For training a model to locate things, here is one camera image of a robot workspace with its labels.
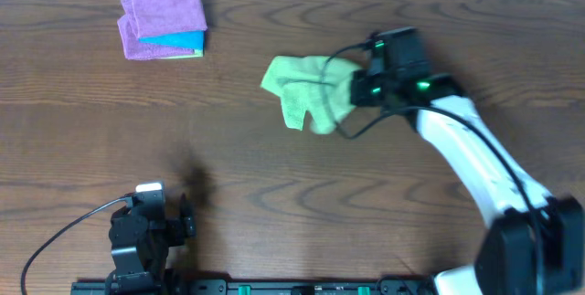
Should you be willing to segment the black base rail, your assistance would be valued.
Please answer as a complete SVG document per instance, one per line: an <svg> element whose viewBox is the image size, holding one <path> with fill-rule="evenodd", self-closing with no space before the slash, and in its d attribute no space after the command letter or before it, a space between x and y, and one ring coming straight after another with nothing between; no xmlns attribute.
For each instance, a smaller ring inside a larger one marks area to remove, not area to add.
<svg viewBox="0 0 585 295"><path fill-rule="evenodd" d="M383 279L381 281L225 281L196 279L165 286L161 290L121 291L113 282L109 292L104 282L74 282L70 295L104 294L169 295L435 295L438 291L427 279Z"/></svg>

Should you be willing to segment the green microfiber cloth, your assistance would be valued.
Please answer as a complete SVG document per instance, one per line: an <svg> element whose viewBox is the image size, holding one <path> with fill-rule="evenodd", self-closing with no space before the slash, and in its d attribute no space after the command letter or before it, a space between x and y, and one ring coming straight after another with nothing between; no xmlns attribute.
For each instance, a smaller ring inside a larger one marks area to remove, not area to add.
<svg viewBox="0 0 585 295"><path fill-rule="evenodd" d="M264 74L261 87L280 99L288 128L302 130L309 114L311 131L329 134L355 108L350 103L350 84L359 69L343 58L278 56Z"/></svg>

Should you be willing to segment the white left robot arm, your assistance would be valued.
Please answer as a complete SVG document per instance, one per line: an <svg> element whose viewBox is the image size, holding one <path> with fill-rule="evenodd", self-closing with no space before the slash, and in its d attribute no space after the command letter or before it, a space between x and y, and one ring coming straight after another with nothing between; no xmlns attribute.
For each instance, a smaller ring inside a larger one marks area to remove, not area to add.
<svg viewBox="0 0 585 295"><path fill-rule="evenodd" d="M115 269L105 280L106 294L185 295L186 281L166 266L169 249L196 235L194 209L180 197L179 216L165 216L162 190L123 197L125 207L111 217L109 239Z"/></svg>

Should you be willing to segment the blue folded cloth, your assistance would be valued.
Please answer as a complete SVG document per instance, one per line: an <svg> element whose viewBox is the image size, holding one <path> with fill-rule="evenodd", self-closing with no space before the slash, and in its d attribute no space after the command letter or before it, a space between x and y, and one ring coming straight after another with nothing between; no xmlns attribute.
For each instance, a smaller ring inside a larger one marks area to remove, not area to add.
<svg viewBox="0 0 585 295"><path fill-rule="evenodd" d="M146 44L180 47L193 50L203 50L205 46L205 32L191 31L167 34L158 37L140 37L139 41Z"/></svg>

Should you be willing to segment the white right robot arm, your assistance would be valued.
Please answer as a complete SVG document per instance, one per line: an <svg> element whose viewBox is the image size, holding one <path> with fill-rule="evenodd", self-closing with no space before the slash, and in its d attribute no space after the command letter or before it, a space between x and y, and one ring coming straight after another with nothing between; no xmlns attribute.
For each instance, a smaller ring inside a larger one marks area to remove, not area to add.
<svg viewBox="0 0 585 295"><path fill-rule="evenodd" d="M355 72L350 101L401 115L460 178L488 233L473 264L433 279L438 294L560 294L584 283L584 213L514 160L448 74Z"/></svg>

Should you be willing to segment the lower purple folded cloth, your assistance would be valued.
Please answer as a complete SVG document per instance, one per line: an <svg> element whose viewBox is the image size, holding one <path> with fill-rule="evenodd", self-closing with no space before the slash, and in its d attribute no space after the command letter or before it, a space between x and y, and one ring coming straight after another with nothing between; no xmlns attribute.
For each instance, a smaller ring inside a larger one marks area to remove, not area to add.
<svg viewBox="0 0 585 295"><path fill-rule="evenodd" d="M121 0L124 14L117 20L124 56L129 60L154 60L165 57L190 54L194 50L180 47L160 46L141 43L133 30L132 0Z"/></svg>

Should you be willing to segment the light green bottom cloth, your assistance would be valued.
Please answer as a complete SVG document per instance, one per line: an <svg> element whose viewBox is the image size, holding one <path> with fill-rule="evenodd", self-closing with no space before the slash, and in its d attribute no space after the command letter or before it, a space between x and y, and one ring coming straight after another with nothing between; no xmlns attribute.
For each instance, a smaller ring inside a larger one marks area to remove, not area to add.
<svg viewBox="0 0 585 295"><path fill-rule="evenodd" d="M187 58L202 58L204 56L204 51L203 50L194 50L192 53L190 54L185 54L185 55L176 55L176 56L170 56L170 57L165 57L165 59L187 59Z"/></svg>

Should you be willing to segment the top purple folded cloth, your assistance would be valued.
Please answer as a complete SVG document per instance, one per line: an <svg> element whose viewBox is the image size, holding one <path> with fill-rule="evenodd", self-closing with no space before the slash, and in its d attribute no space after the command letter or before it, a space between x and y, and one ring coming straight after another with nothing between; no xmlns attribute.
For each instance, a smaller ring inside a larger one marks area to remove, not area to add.
<svg viewBox="0 0 585 295"><path fill-rule="evenodd" d="M207 30L201 0L131 0L139 38Z"/></svg>

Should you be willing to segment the purple folded cloth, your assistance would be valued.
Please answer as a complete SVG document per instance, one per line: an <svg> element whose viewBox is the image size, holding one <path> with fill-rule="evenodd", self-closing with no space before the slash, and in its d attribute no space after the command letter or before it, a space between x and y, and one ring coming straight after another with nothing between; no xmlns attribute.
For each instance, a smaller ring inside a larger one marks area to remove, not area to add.
<svg viewBox="0 0 585 295"><path fill-rule="evenodd" d="M165 57L190 54L194 50L180 47L160 46L141 43L133 30L132 0L121 0L124 14L117 20L124 56L129 60L154 60Z"/></svg>
<svg viewBox="0 0 585 295"><path fill-rule="evenodd" d="M131 0L139 38L207 30L201 0Z"/></svg>

